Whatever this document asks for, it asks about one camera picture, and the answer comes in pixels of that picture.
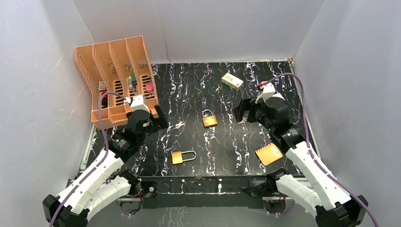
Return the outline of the silver key bunch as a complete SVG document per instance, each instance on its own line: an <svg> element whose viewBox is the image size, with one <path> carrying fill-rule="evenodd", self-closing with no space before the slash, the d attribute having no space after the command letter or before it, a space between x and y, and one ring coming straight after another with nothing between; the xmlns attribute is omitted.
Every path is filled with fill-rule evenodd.
<svg viewBox="0 0 401 227"><path fill-rule="evenodd" d="M179 129L180 127L184 126L185 123L184 122L179 122L175 125L175 129Z"/></svg>

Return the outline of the brass padlock long shackle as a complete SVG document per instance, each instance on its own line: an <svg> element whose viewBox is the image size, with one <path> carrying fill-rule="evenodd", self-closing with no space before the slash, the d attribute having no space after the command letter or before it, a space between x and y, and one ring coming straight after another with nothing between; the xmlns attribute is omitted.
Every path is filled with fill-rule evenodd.
<svg viewBox="0 0 401 227"><path fill-rule="evenodd" d="M184 159L185 155L191 155L190 158ZM177 165L177 164L182 164L184 162L188 161L193 161L197 157L197 153L193 150L189 151L176 151L172 153L172 164Z"/></svg>

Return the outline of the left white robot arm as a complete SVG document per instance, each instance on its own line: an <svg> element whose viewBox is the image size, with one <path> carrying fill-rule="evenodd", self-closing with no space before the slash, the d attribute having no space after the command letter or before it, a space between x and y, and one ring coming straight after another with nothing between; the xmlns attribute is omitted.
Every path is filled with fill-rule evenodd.
<svg viewBox="0 0 401 227"><path fill-rule="evenodd" d="M43 200L45 218L51 227L85 227L96 213L118 198L143 198L141 179L132 171L125 170L110 182L107 179L139 151L146 136L168 128L162 107L156 105L155 111L157 118L144 107L134 107L127 113L127 124L109 139L104 126L100 126L105 147L96 160L68 188Z"/></svg>

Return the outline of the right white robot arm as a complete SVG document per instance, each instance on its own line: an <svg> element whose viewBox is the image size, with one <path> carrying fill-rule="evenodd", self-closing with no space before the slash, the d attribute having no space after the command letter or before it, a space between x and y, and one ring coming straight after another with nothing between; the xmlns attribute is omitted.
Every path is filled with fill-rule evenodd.
<svg viewBox="0 0 401 227"><path fill-rule="evenodd" d="M291 123L290 110L283 98L271 97L266 102L256 98L242 99L234 109L237 121L248 111L248 122L257 122L270 134L271 143L256 154L266 166L283 156L288 157L304 174L311 187L297 181L280 169L267 175L266 189L273 196L289 196L311 214L320 227L356 227L366 214L367 200L350 195L317 157L301 129Z"/></svg>

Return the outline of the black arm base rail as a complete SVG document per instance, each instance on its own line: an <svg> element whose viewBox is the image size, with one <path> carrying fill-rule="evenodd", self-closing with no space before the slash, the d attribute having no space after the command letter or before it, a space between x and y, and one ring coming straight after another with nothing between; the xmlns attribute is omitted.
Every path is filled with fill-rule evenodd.
<svg viewBox="0 0 401 227"><path fill-rule="evenodd" d="M143 209L246 207L289 213L293 200L267 186L265 176L143 177Z"/></svg>

